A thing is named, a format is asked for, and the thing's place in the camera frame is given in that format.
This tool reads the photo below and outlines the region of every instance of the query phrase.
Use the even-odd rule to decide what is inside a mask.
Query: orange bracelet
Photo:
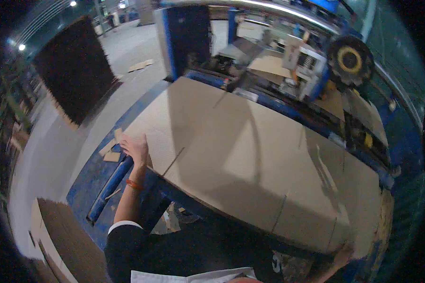
[[[142,187],[141,187],[141,186],[139,186],[139,184],[137,184],[136,182],[131,181],[131,180],[129,180],[129,179],[127,179],[127,180],[126,180],[126,184],[128,184],[131,188],[133,188],[133,189],[135,189],[135,190],[139,190],[139,191],[141,191],[141,190],[142,190]]]

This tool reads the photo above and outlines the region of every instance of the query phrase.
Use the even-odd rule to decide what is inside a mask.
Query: white shirt cuff
[[[117,223],[115,223],[115,224],[113,224],[112,226],[110,226],[110,229],[109,229],[109,233],[108,233],[108,234],[110,234],[110,232],[112,232],[112,230],[113,230],[113,229],[115,229],[116,227],[119,227],[119,226],[121,226],[121,225],[132,225],[132,226],[137,226],[137,227],[139,227],[140,229],[143,229],[143,228],[142,228],[142,226],[140,226],[139,224],[137,224],[137,223],[135,223],[135,222],[133,222],[133,221],[130,221],[130,220],[122,220],[122,221],[118,221]]]

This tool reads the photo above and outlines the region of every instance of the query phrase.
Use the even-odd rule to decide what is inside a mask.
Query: black sleeve
[[[130,282],[133,255],[147,238],[148,234],[143,229],[133,225],[118,226],[110,232],[104,254],[107,271],[113,282]]]

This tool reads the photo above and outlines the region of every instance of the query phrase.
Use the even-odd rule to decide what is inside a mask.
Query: factory floor
[[[238,36],[261,37],[261,26],[244,23]],[[213,53],[224,48],[227,21],[212,21]],[[123,24],[99,40],[115,75],[123,84],[101,110],[73,130],[52,105],[49,97],[34,110],[34,127],[25,150],[18,157],[11,181],[9,218],[15,242],[27,257],[41,258],[30,230],[31,206],[35,197],[66,202],[66,195],[96,147],[116,121],[154,84],[163,80],[165,69],[155,25]],[[145,69],[128,73],[129,66],[152,59]]]

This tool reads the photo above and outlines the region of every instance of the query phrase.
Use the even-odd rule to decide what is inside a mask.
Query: hand
[[[352,246],[348,244],[343,245],[342,248],[339,250],[339,252],[337,252],[337,254],[334,257],[334,265],[339,268],[344,267],[346,264],[348,264],[353,253],[354,253],[354,250]]]
[[[121,135],[119,142],[125,154],[132,157],[135,167],[145,166],[148,158],[148,143],[146,134],[141,134],[138,138],[133,138],[125,133]]]

